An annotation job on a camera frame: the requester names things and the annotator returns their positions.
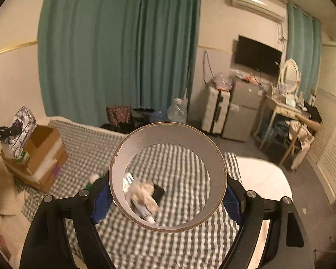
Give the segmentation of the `white suitcase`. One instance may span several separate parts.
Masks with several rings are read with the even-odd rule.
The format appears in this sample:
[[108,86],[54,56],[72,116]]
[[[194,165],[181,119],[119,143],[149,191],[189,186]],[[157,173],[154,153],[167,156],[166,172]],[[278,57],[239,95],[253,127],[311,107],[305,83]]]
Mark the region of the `white suitcase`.
[[230,102],[230,92],[209,86],[205,114],[201,129],[210,134],[221,134]]

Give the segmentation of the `floral patterned bag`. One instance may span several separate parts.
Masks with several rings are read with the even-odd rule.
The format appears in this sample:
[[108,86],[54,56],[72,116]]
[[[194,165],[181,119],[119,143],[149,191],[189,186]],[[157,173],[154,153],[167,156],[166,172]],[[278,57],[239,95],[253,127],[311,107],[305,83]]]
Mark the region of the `floral patterned bag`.
[[106,108],[107,117],[110,124],[119,127],[121,124],[131,122],[130,106],[108,106]]

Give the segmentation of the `grey mini fridge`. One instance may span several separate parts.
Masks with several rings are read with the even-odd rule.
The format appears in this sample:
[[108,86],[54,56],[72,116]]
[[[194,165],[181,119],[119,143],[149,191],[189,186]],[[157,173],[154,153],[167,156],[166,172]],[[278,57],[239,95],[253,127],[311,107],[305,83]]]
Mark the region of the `grey mini fridge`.
[[222,137],[228,140],[247,141],[262,99],[263,91],[258,85],[235,79]]

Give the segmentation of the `green curtain by window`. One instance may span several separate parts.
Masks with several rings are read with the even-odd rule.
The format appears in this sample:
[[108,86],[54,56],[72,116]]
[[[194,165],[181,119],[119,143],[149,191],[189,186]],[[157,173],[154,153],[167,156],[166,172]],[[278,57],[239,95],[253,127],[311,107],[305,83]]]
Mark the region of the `green curtain by window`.
[[292,3],[287,4],[288,42],[286,57],[292,58],[301,73],[299,92],[306,101],[318,81],[322,52],[321,22]]

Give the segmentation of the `small black object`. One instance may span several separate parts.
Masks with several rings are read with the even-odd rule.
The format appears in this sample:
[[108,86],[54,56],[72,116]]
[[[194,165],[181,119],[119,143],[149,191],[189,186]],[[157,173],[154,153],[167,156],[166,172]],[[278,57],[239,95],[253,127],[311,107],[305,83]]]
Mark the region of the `small black object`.
[[154,188],[154,191],[152,194],[152,198],[156,202],[157,205],[160,205],[160,202],[165,194],[165,190],[155,183],[153,184],[153,188]]

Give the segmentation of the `clear water jug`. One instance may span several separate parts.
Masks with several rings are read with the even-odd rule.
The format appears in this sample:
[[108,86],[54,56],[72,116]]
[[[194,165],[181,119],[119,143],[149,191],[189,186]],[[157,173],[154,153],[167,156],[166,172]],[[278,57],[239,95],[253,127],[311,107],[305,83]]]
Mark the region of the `clear water jug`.
[[175,98],[167,111],[167,117],[172,122],[186,124],[187,123],[186,103],[180,98]]

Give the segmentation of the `black wall television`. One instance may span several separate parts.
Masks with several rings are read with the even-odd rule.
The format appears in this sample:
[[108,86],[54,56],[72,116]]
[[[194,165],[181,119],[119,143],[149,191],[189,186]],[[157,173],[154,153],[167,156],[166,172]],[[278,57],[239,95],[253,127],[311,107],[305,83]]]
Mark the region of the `black wall television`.
[[258,72],[278,76],[281,57],[281,51],[240,35],[234,62]]

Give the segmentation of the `checkered grey white bedsheet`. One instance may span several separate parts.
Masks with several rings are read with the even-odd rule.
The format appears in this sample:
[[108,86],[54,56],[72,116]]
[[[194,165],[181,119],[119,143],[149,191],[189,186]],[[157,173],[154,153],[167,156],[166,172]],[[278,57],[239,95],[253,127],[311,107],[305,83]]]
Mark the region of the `checkered grey white bedsheet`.
[[[60,120],[51,120],[49,126],[58,129],[69,151],[65,172],[53,187],[57,199],[75,196],[83,187],[85,175],[106,168],[124,138],[120,133]],[[175,123],[155,123],[143,129],[151,136],[161,134],[164,141],[134,160],[132,169],[138,174],[152,169],[154,181],[166,189],[163,207],[169,213],[177,218],[193,214],[208,198],[207,170],[193,152],[174,147],[174,143],[199,131]],[[24,206],[24,216],[31,222],[42,200],[41,193],[34,193]],[[132,222],[113,203],[96,228],[115,268],[217,268],[239,230],[223,206],[193,229],[164,233]],[[74,234],[71,236],[73,257],[83,259]]]

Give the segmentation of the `green curtain large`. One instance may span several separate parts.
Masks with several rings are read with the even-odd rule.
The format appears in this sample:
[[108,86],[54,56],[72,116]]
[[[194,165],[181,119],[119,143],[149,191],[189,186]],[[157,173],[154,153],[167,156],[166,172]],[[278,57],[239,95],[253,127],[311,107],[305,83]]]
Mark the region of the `green curtain large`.
[[90,126],[109,106],[187,100],[201,0],[44,0],[37,35],[45,113]]

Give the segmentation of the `brown cardboard box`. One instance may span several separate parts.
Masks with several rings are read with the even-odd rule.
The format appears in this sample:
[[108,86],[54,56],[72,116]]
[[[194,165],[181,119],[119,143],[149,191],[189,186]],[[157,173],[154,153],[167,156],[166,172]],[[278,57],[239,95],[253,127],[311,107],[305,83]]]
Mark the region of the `brown cardboard box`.
[[3,151],[0,156],[11,174],[43,193],[49,192],[68,159],[59,131],[44,125],[35,128],[18,159],[8,158]]

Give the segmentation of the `silver foil snack bag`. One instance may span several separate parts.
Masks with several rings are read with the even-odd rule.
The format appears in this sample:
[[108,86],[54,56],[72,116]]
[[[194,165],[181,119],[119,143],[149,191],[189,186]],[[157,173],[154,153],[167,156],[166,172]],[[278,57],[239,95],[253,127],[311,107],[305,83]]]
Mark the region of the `silver foil snack bag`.
[[11,135],[1,141],[3,153],[7,158],[15,159],[24,150],[31,134],[37,127],[36,118],[25,106],[22,106],[9,126]]

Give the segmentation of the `white oval vanity mirror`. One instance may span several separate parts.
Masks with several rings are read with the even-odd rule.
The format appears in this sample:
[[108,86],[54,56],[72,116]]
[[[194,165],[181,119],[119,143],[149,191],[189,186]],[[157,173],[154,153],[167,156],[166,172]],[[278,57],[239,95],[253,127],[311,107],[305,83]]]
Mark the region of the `white oval vanity mirror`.
[[297,63],[292,58],[288,59],[279,72],[278,86],[284,85],[283,90],[287,94],[296,94],[300,85],[300,77]]

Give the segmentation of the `white dressing table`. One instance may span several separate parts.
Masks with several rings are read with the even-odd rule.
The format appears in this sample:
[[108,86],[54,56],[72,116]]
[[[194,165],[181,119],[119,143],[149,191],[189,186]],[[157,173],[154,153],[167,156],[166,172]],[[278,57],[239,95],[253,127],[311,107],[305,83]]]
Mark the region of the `white dressing table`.
[[294,154],[293,149],[295,149],[295,143],[298,139],[300,130],[303,127],[306,127],[307,130],[310,129],[315,132],[318,132],[321,129],[321,124],[317,121],[310,120],[308,117],[306,117],[307,113],[304,114],[302,113],[302,111],[296,108],[293,108],[287,104],[283,104],[279,100],[273,99],[271,96],[265,95],[265,99],[263,100],[261,112],[258,118],[258,125],[256,127],[256,130],[253,133],[253,136],[255,138],[258,138],[258,134],[260,132],[263,119],[265,115],[268,114],[268,110],[272,110],[272,114],[270,116],[268,126],[266,128],[266,133],[262,137],[262,141],[260,143],[259,149],[262,149],[265,143],[267,142],[267,138],[269,137],[270,130],[272,128],[272,125],[274,124],[274,121],[277,115],[282,115],[288,118],[289,120],[295,120],[300,123],[298,130],[295,133],[293,133],[292,139],[289,138],[289,133],[287,133],[286,138],[287,138],[289,145],[278,164],[278,167],[281,168],[283,164],[285,163],[286,159],[290,155]]

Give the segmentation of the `white air conditioner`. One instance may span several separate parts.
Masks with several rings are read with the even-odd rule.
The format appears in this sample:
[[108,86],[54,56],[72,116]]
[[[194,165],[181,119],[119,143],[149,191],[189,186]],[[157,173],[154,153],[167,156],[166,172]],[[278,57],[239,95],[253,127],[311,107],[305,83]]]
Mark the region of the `white air conditioner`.
[[286,18],[286,8],[269,0],[231,0],[231,3],[276,22],[284,22]]

